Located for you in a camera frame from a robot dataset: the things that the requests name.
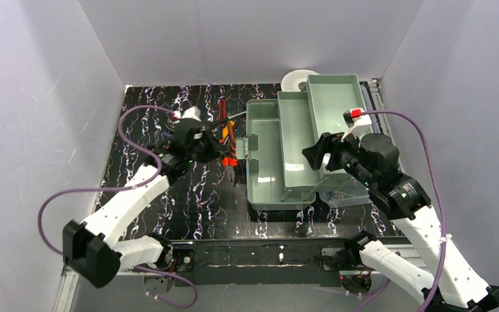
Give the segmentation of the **translucent lid green toolbox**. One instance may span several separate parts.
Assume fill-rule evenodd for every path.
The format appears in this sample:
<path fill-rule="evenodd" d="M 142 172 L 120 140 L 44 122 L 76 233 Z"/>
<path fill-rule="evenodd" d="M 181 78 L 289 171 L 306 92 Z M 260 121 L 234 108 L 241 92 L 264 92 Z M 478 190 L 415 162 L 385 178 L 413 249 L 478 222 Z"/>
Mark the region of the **translucent lid green toolbox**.
<path fill-rule="evenodd" d="M 317 170 L 302 151 L 323 133 L 345 133 L 343 113 L 365 108 L 358 76 L 310 75 L 300 91 L 246 106 L 246 135 L 237 139 L 237 157 L 246 161 L 248 202 L 256 211 L 302 210 L 321 199 L 339 208 L 370 203 L 368 191 L 344 170 Z"/>

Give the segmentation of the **orange black cutting pliers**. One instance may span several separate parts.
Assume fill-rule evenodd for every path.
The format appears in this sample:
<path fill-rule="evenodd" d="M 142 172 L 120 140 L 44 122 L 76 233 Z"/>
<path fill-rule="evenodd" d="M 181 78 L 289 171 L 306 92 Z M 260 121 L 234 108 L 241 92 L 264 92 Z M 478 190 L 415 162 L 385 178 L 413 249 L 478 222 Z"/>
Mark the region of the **orange black cutting pliers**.
<path fill-rule="evenodd" d="M 225 169 L 225 177 L 227 182 L 234 186 L 236 183 L 236 172 L 235 169 L 238 166 L 238 159 L 236 155 L 236 146 L 235 146 L 235 135 L 234 132 L 231 132 L 232 137 L 228 138 L 228 141 L 223 145 L 228 147 L 228 152 L 226 156 L 222 159 L 222 165 Z"/>

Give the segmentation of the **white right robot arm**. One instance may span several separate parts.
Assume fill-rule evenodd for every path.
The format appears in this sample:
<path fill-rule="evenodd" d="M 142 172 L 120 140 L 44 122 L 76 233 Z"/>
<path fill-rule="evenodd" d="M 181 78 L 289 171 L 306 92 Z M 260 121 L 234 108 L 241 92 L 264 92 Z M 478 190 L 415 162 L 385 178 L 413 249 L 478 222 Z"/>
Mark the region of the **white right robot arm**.
<path fill-rule="evenodd" d="M 499 286 L 490 285 L 468 264 L 457 246 L 442 234 L 442 225 L 420 183 L 403 173 L 399 151 L 384 134 L 361 138 L 324 133 L 304 148 L 313 170 L 325 155 L 326 169 L 345 170 L 368 189 L 372 203 L 404 232 L 426 265 L 421 269 L 395 254 L 374 235 L 361 231 L 334 255 L 321 260 L 329 266 L 373 268 L 405 289 L 424 311 L 491 311 L 499 307 Z"/>

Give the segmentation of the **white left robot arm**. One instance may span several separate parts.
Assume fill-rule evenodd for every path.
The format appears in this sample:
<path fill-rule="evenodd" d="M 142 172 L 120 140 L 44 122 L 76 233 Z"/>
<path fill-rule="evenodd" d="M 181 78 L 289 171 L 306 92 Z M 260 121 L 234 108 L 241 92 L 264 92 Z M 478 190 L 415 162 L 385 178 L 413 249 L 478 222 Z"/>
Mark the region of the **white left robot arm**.
<path fill-rule="evenodd" d="M 129 224 L 159 195 L 165 193 L 194 162 L 207 163 L 227 153 L 213 134 L 215 124 L 181 118 L 174 132 L 156 144 L 124 190 L 81 222 L 68 222 L 62 230 L 65 265 L 102 288 L 116 274 L 137 265 L 169 265 L 172 244 L 157 234 L 121 240 Z"/>

